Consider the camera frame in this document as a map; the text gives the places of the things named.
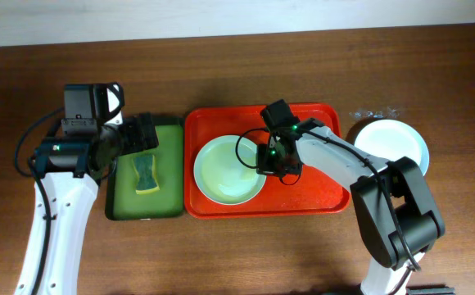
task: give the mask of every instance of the white wall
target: white wall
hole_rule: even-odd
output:
[[[0,0],[0,46],[475,22],[475,0]]]

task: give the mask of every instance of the sponge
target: sponge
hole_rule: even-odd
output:
[[[134,157],[133,168],[136,170],[138,183],[136,194],[153,193],[159,190],[156,178],[156,158],[151,153]]]

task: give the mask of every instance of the yellow sponge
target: yellow sponge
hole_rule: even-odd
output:
[[[156,178],[156,158],[151,153],[134,157],[133,168],[136,170],[138,183],[136,194],[153,193],[159,190]]]

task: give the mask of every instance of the green tray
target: green tray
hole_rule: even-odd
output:
[[[106,215],[110,219],[164,218],[183,212],[183,128],[180,125],[160,125],[156,126],[156,132],[159,140],[157,148],[118,159],[115,174],[112,175],[115,179],[109,179],[109,183],[115,183],[113,196],[110,196],[113,198],[110,200],[111,209],[109,202],[106,207]],[[156,158],[156,177],[160,190],[138,195],[132,159],[146,153]]]

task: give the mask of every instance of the light green bowl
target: light green bowl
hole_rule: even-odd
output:
[[[213,202],[237,205],[250,201],[263,188],[265,175],[245,167],[236,157],[236,135],[225,135],[208,142],[196,156],[194,179],[201,192]],[[256,164],[256,144],[242,138],[239,156],[250,166]]]

